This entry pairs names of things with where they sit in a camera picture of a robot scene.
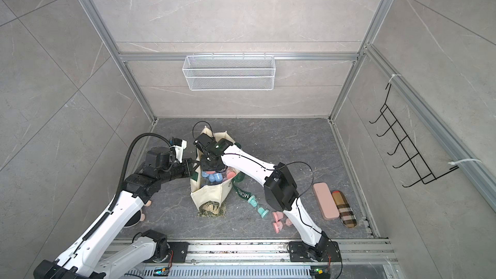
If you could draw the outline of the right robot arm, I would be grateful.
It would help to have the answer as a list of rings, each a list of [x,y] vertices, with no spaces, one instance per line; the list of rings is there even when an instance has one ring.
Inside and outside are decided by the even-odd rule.
[[[285,214],[297,229],[304,257],[329,262],[335,257],[342,262],[339,246],[312,220],[297,191],[289,164],[270,164],[244,152],[235,142],[215,138],[210,129],[194,138],[203,171],[220,172],[232,167],[255,180],[263,187],[266,202],[274,210]]]

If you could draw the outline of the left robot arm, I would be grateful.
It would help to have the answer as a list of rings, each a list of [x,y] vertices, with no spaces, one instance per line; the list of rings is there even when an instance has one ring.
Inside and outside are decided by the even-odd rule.
[[[136,173],[126,175],[134,146],[149,133],[138,135],[125,156],[116,194],[93,224],[55,260],[43,260],[34,270],[34,278],[121,278],[138,264],[151,260],[172,260],[173,251],[163,233],[148,230],[125,249],[103,260],[102,256],[120,231],[133,220],[143,218],[142,208],[163,183],[189,178],[194,161],[183,157],[187,142],[153,134],[166,143],[148,151]]]

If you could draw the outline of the teal hourglass front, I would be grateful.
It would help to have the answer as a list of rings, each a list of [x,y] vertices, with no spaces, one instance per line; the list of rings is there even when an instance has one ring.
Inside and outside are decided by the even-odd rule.
[[[264,209],[263,207],[259,207],[257,209],[257,212],[261,216],[261,218],[265,218],[269,214],[269,210]]]

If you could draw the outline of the teal hourglass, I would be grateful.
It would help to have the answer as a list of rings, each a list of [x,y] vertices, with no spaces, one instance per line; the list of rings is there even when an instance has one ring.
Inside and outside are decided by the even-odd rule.
[[[259,207],[257,209],[257,212],[261,216],[261,218],[265,218],[269,214],[269,210],[264,209],[263,207]]]
[[[248,204],[250,204],[252,207],[258,207],[258,202],[255,198],[255,196],[251,196],[248,200],[247,200]]]

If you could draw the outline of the cream canvas tote bag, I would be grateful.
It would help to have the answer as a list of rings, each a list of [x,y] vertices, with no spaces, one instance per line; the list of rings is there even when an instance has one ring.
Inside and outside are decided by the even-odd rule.
[[[201,131],[201,133],[205,133],[208,134],[209,136],[212,136],[217,144],[228,143],[229,146],[236,145],[235,140],[231,138],[231,136],[226,132],[214,133],[210,127],[205,126]],[[205,172],[201,170],[200,158],[203,155],[203,153],[200,152],[196,147],[195,149],[196,149],[196,161],[198,161],[198,169],[196,170],[198,172],[198,179],[190,180],[191,198],[197,210],[199,211],[202,209],[203,206],[206,206],[207,204],[222,206],[228,194],[231,192],[234,178],[232,179],[226,178],[226,170],[227,170],[226,169],[223,172],[220,172],[223,175],[223,182],[216,185],[211,185],[208,180],[208,177],[210,174],[214,174],[215,172]],[[236,176],[237,176],[240,173],[240,171],[236,168],[233,169],[236,171]]]

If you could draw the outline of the blue hourglass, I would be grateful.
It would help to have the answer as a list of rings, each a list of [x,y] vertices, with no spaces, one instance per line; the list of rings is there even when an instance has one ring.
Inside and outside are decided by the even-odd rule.
[[[208,180],[211,185],[216,185],[223,182],[223,175],[221,173],[210,174]]]

